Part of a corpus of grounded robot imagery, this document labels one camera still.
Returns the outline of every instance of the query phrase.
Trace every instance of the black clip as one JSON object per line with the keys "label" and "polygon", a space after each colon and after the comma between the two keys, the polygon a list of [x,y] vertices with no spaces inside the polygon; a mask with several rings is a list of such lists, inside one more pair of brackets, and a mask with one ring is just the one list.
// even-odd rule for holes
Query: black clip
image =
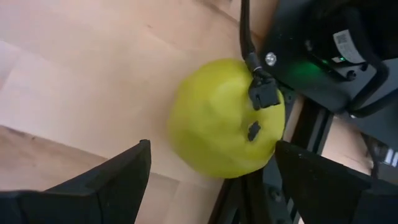
{"label": "black clip", "polygon": [[249,98],[253,108],[259,110],[280,104],[276,81],[259,73],[262,73],[262,69],[253,72],[254,78],[249,87]]}

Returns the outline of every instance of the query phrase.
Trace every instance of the apple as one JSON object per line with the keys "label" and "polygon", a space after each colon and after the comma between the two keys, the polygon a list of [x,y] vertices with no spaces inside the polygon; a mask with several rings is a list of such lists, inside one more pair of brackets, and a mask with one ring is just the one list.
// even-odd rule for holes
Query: apple
{"label": "apple", "polygon": [[[192,168],[213,177],[234,178],[264,167],[285,126],[281,104],[254,110],[248,96],[252,76],[244,62],[210,62],[179,86],[167,123],[174,151]],[[260,125],[248,139],[249,127]]]}

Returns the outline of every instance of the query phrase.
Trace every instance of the metal screw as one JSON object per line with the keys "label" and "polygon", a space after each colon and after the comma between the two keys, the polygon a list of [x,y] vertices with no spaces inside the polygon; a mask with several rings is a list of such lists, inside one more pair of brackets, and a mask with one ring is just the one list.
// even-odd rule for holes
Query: metal screw
{"label": "metal screw", "polygon": [[287,224],[287,221],[285,221],[285,220],[278,220],[276,223],[277,223],[277,224]]}
{"label": "metal screw", "polygon": [[353,81],[356,78],[356,73],[354,70],[350,70],[347,72],[347,80],[348,81]]}
{"label": "metal screw", "polygon": [[361,71],[365,72],[369,67],[368,63],[363,64],[359,69],[361,69]]}
{"label": "metal screw", "polygon": [[305,41],[305,48],[307,49],[307,51],[312,51],[313,50],[313,46],[312,46],[311,40],[306,40]]}
{"label": "metal screw", "polygon": [[269,52],[266,55],[266,63],[269,66],[274,66],[275,63],[276,63],[276,55],[274,53],[272,53],[272,52]]}
{"label": "metal screw", "polygon": [[276,189],[271,189],[270,190],[270,195],[271,198],[276,201],[276,202],[281,202],[282,201],[282,195],[280,194],[280,192]]}

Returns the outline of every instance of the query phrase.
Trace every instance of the wooden surface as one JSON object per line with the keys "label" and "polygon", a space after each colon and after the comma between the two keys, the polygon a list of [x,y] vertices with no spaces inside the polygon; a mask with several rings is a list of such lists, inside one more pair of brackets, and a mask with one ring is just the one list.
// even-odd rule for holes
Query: wooden surface
{"label": "wooden surface", "polygon": [[[153,172],[209,186],[172,154],[165,122],[184,77],[240,58],[237,2],[2,0],[0,124],[105,158],[150,139]],[[258,2],[254,16],[275,3]]]}
{"label": "wooden surface", "polygon": [[[275,2],[251,1],[256,42]],[[0,190],[46,189],[146,138],[152,173],[137,223],[206,223],[222,180],[197,174],[171,151],[165,122],[184,77],[205,62],[240,58],[239,3],[0,0],[0,125],[18,130],[0,128]],[[333,128],[335,136],[353,132],[340,122]],[[360,151],[357,141],[330,137],[325,151]]]}

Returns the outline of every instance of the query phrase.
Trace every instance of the white sticker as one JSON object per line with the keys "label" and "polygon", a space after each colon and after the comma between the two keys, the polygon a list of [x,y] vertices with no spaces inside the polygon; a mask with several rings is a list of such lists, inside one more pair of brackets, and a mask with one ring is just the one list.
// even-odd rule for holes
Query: white sticker
{"label": "white sticker", "polygon": [[365,59],[362,58],[356,49],[349,30],[343,30],[333,34],[333,39],[341,56],[351,63],[362,63]]}

